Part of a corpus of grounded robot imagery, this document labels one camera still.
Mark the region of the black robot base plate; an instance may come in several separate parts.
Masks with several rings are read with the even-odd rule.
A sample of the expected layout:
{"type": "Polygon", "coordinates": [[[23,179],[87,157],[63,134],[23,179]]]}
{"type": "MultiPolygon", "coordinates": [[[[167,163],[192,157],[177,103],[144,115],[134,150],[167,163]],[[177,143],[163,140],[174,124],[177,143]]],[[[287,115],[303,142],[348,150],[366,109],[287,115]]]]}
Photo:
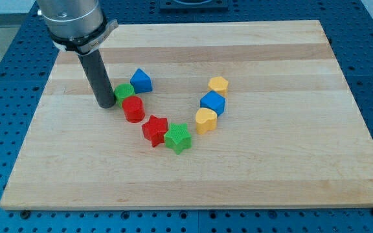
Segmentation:
{"type": "Polygon", "coordinates": [[[229,0],[158,0],[159,10],[227,10],[229,0]]]}

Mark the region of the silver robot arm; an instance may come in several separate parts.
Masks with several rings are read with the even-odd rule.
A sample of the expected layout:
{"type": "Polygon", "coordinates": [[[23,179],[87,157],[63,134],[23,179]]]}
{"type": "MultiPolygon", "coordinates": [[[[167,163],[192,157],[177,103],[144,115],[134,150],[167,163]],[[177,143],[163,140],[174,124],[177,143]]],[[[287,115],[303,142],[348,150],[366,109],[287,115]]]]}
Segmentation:
{"type": "Polygon", "coordinates": [[[77,54],[98,105],[115,105],[115,95],[99,48],[118,27],[108,20],[99,0],[37,0],[54,46],[77,54]]]}

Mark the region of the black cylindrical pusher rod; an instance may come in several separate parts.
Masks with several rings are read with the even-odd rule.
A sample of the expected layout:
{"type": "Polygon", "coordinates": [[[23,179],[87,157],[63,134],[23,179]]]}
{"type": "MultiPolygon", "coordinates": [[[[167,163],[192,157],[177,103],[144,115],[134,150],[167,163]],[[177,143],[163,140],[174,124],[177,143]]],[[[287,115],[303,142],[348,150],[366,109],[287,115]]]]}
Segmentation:
{"type": "Polygon", "coordinates": [[[79,55],[78,59],[98,105],[103,109],[113,107],[115,105],[115,95],[99,50],[90,54],[79,55]]]}

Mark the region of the black clamp flange with bracket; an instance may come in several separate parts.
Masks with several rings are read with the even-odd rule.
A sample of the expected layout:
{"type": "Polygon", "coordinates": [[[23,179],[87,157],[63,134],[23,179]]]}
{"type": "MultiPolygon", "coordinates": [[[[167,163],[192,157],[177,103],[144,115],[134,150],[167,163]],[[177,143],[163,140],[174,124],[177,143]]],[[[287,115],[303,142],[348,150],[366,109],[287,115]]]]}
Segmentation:
{"type": "Polygon", "coordinates": [[[107,37],[119,26],[116,19],[104,21],[95,31],[88,36],[79,38],[60,38],[49,32],[55,47],[63,52],[75,52],[77,54],[90,54],[97,50],[107,37]]]}

